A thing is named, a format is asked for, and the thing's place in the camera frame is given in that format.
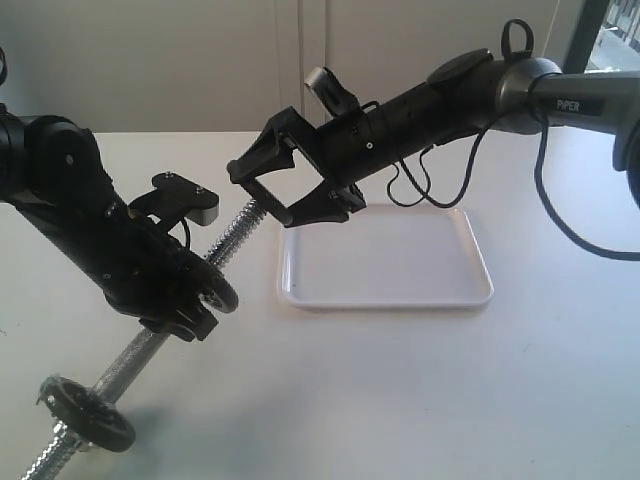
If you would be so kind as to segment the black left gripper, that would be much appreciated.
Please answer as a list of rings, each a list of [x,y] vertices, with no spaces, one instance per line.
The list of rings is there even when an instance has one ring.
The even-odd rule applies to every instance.
[[[160,231],[154,216],[138,216],[112,202],[92,221],[83,272],[103,291],[116,311],[138,317],[154,334],[204,341],[218,320],[199,298],[217,270],[170,231]]]

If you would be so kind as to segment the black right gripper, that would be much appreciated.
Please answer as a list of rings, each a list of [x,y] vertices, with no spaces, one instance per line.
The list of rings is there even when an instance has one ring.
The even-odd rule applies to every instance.
[[[344,223],[348,209],[366,207],[357,182],[393,162],[396,139],[380,105],[360,107],[320,127],[289,107],[271,117],[246,152],[227,164],[230,181],[244,184],[293,168],[293,149],[314,167],[321,181],[289,207],[290,226]]]

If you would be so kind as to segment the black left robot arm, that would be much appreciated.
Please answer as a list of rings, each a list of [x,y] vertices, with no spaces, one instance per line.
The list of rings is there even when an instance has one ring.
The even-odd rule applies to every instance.
[[[215,317],[201,303],[215,271],[177,226],[207,226],[218,196],[171,172],[124,200],[93,132],[56,115],[1,112],[1,200],[62,252],[117,312],[184,341],[204,340]]]

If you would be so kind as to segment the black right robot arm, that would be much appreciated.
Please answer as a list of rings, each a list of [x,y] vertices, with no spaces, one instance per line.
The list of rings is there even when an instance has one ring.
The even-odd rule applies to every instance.
[[[639,76],[635,72],[566,74],[522,51],[495,58],[478,49],[439,67],[424,82],[381,104],[362,104],[328,68],[307,88],[329,113],[311,125],[295,109],[272,116],[239,158],[232,183],[286,227],[346,221],[365,207],[359,181],[432,146],[497,130],[535,135],[573,127],[614,137],[612,165],[639,189]],[[320,175],[310,193],[282,204],[260,177],[294,167],[303,156]]]

